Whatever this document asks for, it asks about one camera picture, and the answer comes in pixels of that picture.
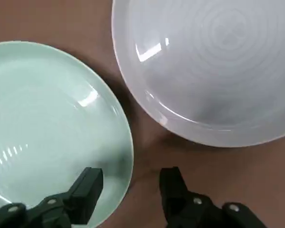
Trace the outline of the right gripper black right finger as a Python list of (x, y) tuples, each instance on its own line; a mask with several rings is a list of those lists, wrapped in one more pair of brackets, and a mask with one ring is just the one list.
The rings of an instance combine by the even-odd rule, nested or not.
[(265, 228), (244, 204), (227, 202), (217, 207), (202, 194), (188, 190), (178, 167), (162, 168), (161, 203), (168, 228)]

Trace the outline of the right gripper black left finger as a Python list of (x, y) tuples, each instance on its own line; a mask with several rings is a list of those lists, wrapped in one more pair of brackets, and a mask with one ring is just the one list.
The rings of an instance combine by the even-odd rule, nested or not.
[(23, 203), (0, 208), (0, 228), (70, 228), (88, 224), (104, 187), (101, 168), (86, 167), (66, 192), (27, 209)]

